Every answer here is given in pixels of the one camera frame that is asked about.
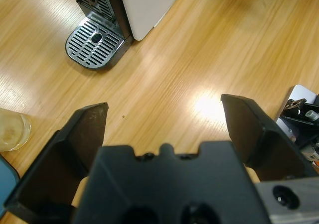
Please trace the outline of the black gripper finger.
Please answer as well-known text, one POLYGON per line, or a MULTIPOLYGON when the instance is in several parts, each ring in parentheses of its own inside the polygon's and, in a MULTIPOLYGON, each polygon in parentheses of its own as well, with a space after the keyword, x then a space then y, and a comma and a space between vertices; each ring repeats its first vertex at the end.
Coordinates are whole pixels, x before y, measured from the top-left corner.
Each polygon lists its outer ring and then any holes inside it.
POLYGON ((46 143, 4 202, 4 208, 29 224, 69 224, 72 201, 102 146, 107 103, 76 110, 46 143))
POLYGON ((318 172, 252 99, 222 94, 229 136, 242 162, 260 181, 318 177, 318 172))

